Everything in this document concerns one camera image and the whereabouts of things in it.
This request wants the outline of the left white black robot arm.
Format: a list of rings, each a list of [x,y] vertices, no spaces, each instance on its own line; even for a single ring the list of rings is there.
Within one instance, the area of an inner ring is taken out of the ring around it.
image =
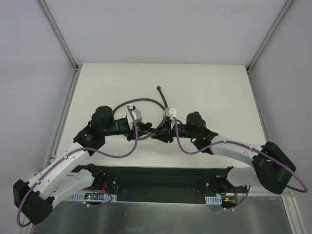
[[[109,106],[100,106],[92,115],[91,121],[73,139],[63,154],[37,175],[23,181],[19,179],[13,185],[14,205],[17,207],[17,225],[25,228],[30,224],[39,224],[52,210],[74,192],[82,189],[99,189],[103,184],[103,173],[91,165],[77,177],[67,175],[81,162],[94,153],[121,159],[130,156],[137,148],[139,137],[138,124],[142,114],[136,106],[127,104],[126,117],[115,120]],[[106,136],[128,135],[134,140],[132,149],[123,155],[111,155],[100,150],[106,143]]]

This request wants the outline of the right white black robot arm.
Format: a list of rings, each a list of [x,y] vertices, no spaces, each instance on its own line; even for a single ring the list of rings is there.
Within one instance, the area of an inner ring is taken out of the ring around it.
[[[188,138],[196,147],[196,154],[225,156],[247,164],[246,168],[231,168],[219,180],[224,192],[243,185],[260,185],[280,195],[296,171],[295,165],[275,143],[247,144],[226,138],[209,130],[199,112],[188,114],[186,123],[179,123],[175,115],[166,115],[164,123],[155,129],[152,138],[165,143],[176,139],[181,151],[191,155],[192,152],[186,151],[181,144],[181,139]]]

